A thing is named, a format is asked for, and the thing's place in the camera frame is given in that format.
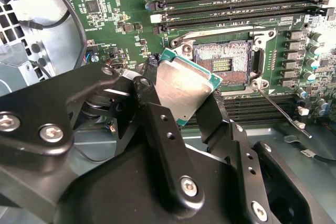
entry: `green circuit board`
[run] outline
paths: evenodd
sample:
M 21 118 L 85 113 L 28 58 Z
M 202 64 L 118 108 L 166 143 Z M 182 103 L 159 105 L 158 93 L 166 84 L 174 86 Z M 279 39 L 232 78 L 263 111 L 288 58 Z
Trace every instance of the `green circuit board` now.
M 186 48 L 190 59 L 223 78 L 219 89 L 226 99 L 259 97 L 247 89 L 257 75 L 268 82 L 262 88 L 271 96 L 285 97 L 303 88 L 306 99 L 314 97 L 310 117 L 318 114 L 314 103 L 320 98 L 332 107 L 336 43 L 311 38 L 336 32 L 334 10 L 321 0 L 70 1 L 87 33 L 85 63 L 109 61 L 117 71 L 134 70 L 148 56 L 174 50 L 173 40 L 190 32 L 234 27 L 238 31 L 192 38 L 191 48 Z M 263 31 L 275 35 L 258 50 L 255 38 Z M 314 54 L 313 46 L 324 50 Z M 308 59 L 320 66 L 308 64 Z

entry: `hex bolt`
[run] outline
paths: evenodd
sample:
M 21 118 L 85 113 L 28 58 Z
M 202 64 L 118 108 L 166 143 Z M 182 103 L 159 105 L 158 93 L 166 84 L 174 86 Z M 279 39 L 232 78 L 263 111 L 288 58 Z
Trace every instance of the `hex bolt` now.
M 63 136 L 64 134 L 61 128 L 55 125 L 44 126 L 40 130 L 40 137 L 49 143 L 57 143 Z
M 190 197 L 194 197 L 197 194 L 197 186 L 190 178 L 182 178 L 181 187 L 184 193 Z
M 240 132 L 243 132 L 243 131 L 244 131 L 243 128 L 242 128 L 240 125 L 238 125 L 238 124 L 236 124 L 236 128 L 237 128 Z
M 2 114 L 0 115 L 0 131 L 10 132 L 19 128 L 20 119 L 14 115 Z
M 272 152 L 271 147 L 269 147 L 267 144 L 264 144 L 264 147 L 268 152 Z
M 259 220 L 265 222 L 267 221 L 267 213 L 266 210 L 256 201 L 252 202 L 252 210 Z

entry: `integrated circuit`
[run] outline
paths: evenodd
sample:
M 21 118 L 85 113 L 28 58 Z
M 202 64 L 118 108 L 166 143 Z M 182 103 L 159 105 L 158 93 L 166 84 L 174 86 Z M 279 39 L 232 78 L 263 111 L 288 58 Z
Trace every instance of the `integrated circuit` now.
M 87 0 L 85 2 L 88 13 L 99 13 L 100 7 L 98 0 Z
M 251 43 L 245 40 L 206 43 L 194 46 L 197 64 L 223 78 L 222 85 L 245 84 L 248 81 Z

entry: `mounting hole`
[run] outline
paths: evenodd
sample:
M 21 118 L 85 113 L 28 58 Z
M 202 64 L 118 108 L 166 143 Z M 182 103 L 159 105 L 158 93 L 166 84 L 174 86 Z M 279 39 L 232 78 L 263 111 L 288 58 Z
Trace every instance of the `mounting hole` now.
M 102 67 L 101 71 L 103 71 L 104 74 L 107 74 L 108 76 L 112 76 L 113 72 L 111 69 L 107 68 L 107 67 Z
M 161 115 L 160 117 L 162 121 L 165 121 L 165 122 L 168 121 L 168 118 L 165 115 Z
M 253 159 L 253 157 L 252 157 L 251 154 L 249 154 L 249 153 L 246 153 L 246 156 L 247 156 L 249 159 Z
M 144 84 L 146 86 L 150 86 L 151 85 L 150 82 L 147 79 L 145 79 L 145 78 L 141 78 L 140 81 L 141 81 L 142 84 Z
M 249 167 L 248 168 L 248 170 L 250 171 L 250 173 L 252 173 L 253 175 L 256 175 L 257 173 L 256 173 L 256 171 L 255 170 L 253 170 L 253 168 L 252 167 Z
M 187 54 L 189 54 L 192 50 L 193 50 L 192 47 L 189 45 L 183 46 L 183 51 L 186 52 Z
M 119 102 L 117 104 L 117 106 L 115 106 L 115 107 L 116 107 L 116 111 L 117 112 L 121 112 L 121 111 L 123 111 L 125 109 L 125 104 L 123 104 L 122 102 Z
M 173 133 L 168 132 L 168 133 L 167 133 L 167 138 L 169 138 L 170 140 L 174 140 L 174 139 L 175 139 L 175 136 L 174 136 Z

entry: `capacitor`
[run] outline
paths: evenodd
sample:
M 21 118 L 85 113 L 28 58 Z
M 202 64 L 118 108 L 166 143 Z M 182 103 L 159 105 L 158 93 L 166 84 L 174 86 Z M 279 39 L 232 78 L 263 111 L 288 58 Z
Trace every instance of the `capacitor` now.
M 317 102 L 317 105 L 318 105 L 321 109 L 323 109 L 323 110 L 325 110 L 325 109 L 328 107 L 328 104 L 327 104 L 327 102 L 326 102 L 324 99 L 320 99 L 320 100 Z
M 304 77 L 307 81 L 309 81 L 309 82 L 315 81 L 315 79 L 316 79 L 315 74 L 313 74 L 313 73 L 310 72 L 310 71 L 304 73 L 304 74 L 303 74 L 303 77 Z
M 319 56 L 322 53 L 322 48 L 319 45 L 311 46 L 308 50 L 313 55 Z
M 320 108 L 320 107 L 317 107 L 316 109 L 315 109 L 315 111 L 316 111 L 316 113 L 319 115 L 319 116 L 324 116 L 324 114 L 325 114 L 325 110 L 324 109 L 322 109 L 322 108 Z
M 318 43 L 325 43 L 326 41 L 326 36 L 321 34 L 321 33 L 314 33 L 311 36 L 311 39 L 318 42 Z
M 298 94 L 299 97 L 306 97 L 307 96 L 307 92 L 305 92 L 305 90 L 303 90 L 303 88 L 299 88 L 296 91 L 296 94 Z
M 314 58 L 310 58 L 306 61 L 306 65 L 311 67 L 312 69 L 317 69 L 320 66 L 320 62 L 315 60 Z

